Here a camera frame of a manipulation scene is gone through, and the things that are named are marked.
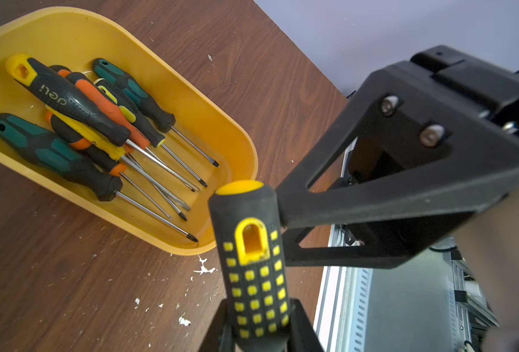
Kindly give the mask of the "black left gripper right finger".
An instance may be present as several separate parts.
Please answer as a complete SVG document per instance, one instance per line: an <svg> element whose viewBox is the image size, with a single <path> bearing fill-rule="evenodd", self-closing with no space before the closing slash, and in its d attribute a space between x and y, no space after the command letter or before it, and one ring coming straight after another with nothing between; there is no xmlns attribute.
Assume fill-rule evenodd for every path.
<svg viewBox="0 0 519 352"><path fill-rule="evenodd" d="M287 350L292 352L324 352L303 305L298 299L291 299L290 303L290 338L287 343Z"/></svg>

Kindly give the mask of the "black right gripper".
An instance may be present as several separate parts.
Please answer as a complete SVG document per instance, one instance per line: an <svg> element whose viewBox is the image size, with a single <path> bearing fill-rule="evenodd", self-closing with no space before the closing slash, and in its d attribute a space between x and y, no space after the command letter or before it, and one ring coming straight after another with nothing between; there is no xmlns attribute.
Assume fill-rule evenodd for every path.
<svg viewBox="0 0 519 352"><path fill-rule="evenodd" d="M483 211L519 187L519 70L438 45L372 73L277 189L289 228ZM352 141L401 170L309 187Z"/></svg>

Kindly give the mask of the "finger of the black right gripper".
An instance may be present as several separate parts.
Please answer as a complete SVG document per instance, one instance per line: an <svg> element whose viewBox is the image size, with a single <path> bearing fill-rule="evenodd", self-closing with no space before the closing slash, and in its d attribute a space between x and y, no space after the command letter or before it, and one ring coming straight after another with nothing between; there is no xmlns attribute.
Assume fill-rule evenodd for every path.
<svg viewBox="0 0 519 352"><path fill-rule="evenodd" d="M290 229L282 236L284 256L288 266L397 268L448 236L473 215L470 212L348 224L346 229L362 241L361 246L302 248L300 242L312 228Z"/></svg>

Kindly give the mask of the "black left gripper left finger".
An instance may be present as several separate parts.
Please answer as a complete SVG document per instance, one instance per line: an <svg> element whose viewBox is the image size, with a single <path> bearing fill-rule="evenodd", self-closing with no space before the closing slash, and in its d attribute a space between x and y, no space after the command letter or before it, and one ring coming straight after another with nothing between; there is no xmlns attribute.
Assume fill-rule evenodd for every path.
<svg viewBox="0 0 519 352"><path fill-rule="evenodd" d="M232 327L228 317L226 299L219 304L217 312L205 334L198 352L235 352Z"/></svg>

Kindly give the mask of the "black yellow stubby screwdriver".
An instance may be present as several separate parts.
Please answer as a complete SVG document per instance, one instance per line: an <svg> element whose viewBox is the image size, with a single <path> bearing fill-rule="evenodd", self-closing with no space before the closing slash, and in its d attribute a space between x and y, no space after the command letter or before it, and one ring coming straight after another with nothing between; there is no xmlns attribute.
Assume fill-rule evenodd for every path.
<svg viewBox="0 0 519 352"><path fill-rule="evenodd" d="M275 191L257 180L235 181L211 196L209 212L233 343L242 351L285 351L291 304Z"/></svg>

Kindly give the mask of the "large orange black screwdriver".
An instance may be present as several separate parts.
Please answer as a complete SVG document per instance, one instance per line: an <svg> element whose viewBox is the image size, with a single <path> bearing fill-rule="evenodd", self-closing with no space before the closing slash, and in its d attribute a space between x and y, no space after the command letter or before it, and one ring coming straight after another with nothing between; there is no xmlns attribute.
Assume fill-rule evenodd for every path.
<svg viewBox="0 0 519 352"><path fill-rule="evenodd" d="M149 140L122 114L121 109L104 92L97 88L83 73L72 72L67 67L53 65L50 67L58 75L72 82L84 95L86 95L98 108L115 123L126 127L130 132L127 144L143 153L147 158L158 164L162 169L173 176L180 178L171 168L165 165L150 149Z"/></svg>

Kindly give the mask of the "green black screwdriver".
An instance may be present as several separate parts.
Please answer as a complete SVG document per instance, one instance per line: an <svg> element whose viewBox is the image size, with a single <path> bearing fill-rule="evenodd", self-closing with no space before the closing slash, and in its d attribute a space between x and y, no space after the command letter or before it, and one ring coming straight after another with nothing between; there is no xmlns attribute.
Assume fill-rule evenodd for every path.
<svg viewBox="0 0 519 352"><path fill-rule="evenodd" d="M100 78L107 79L115 84L135 103L145 116L154 120L159 131L168 133L170 130L173 130L196 151L202 154L209 163L214 167L219 167L219 163L214 158L207 155L201 148L174 127L176 123L174 115L161 109L156 100L146 92L127 71L122 70L120 67L103 58L94 59L92 69Z"/></svg>
<svg viewBox="0 0 519 352"><path fill-rule="evenodd" d="M0 138L28 163L50 170L69 182L90 188L101 202L116 197L175 229L197 243L197 237L121 192L119 177L98 170L86 157L72 149L48 129L29 123L13 114L0 113Z"/></svg>

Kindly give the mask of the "black screwdriver yellow cap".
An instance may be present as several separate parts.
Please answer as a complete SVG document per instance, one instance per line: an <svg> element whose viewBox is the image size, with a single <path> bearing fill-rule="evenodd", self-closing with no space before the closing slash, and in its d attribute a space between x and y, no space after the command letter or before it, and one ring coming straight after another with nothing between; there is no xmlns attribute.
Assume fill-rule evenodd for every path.
<svg viewBox="0 0 519 352"><path fill-rule="evenodd" d="M14 54L6 60L5 68L16 82L48 109L83 123L119 148L129 146L130 132L126 127L112 121L72 82L48 66L29 55ZM181 175L177 179L193 192L199 191L197 186Z"/></svg>

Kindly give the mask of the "small orange black screwdriver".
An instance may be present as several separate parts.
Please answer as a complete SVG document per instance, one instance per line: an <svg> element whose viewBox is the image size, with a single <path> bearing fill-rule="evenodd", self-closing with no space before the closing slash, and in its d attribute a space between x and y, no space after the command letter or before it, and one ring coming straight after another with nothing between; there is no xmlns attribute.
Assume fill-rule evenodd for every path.
<svg viewBox="0 0 519 352"><path fill-rule="evenodd" d="M51 111L46 113L45 120L49 123L54 132L59 137L61 137L61 139L63 139L71 148L88 157L92 162L105 170L108 174L117 177L121 176L124 178L143 196L145 196L145 198L147 198L163 215L165 215L169 220L172 220L171 216L156 201L154 201L148 195L148 193L145 192L145 190L143 190L125 174L127 171L127 166L125 164L111 159L111 157L105 151L95 147L91 142L89 142L89 140L69 127Z"/></svg>

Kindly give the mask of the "yellow handle screwdriver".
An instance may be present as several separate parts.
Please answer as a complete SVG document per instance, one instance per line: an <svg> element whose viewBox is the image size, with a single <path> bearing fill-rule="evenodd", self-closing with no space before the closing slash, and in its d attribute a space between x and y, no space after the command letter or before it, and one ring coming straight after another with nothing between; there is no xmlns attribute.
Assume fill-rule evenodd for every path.
<svg viewBox="0 0 519 352"><path fill-rule="evenodd" d="M150 184L152 184L155 189L158 190L160 194L164 197L166 202L174 209L176 214L183 220L186 220L186 215L182 212L182 209L190 210L190 207L181 201L177 196L172 194L165 186L159 183L154 177L148 174L137 162L131 159L127 155L127 151L124 148L119 148L110 142L108 142L104 137L100 136L96 131L92 130L90 127L85 126L83 123L78 122L72 118L66 117L52 109L49 109L54 113L57 117L59 117L63 122L65 122L69 127L77 131L80 135L85 137L89 142L91 142L95 147L105 151L111 159L114 161L118 161L122 164L125 164L128 167L134 169L137 173L139 173L142 177L148 180Z"/></svg>

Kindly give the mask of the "black yellow-striped screwdriver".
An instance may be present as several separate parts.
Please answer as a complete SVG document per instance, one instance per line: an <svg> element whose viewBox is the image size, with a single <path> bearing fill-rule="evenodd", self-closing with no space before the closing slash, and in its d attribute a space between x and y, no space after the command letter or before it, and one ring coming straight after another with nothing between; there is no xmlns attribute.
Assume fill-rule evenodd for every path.
<svg viewBox="0 0 519 352"><path fill-rule="evenodd" d="M186 169L202 186L207 187L207 183L198 176L173 150L165 143L165 136L146 119L136 104L108 79L99 78L94 82L94 86L100 89L108 98L116 102L125 118L135 126L151 143L154 148L161 146L171 157Z"/></svg>

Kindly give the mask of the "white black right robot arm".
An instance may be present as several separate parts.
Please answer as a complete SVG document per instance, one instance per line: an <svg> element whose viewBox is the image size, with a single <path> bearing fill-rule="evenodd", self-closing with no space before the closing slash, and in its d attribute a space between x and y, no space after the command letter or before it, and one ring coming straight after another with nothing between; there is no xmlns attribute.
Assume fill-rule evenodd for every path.
<svg viewBox="0 0 519 352"><path fill-rule="evenodd" d="M278 186L292 266L396 268L453 236L519 351L519 72L439 45L371 73Z"/></svg>

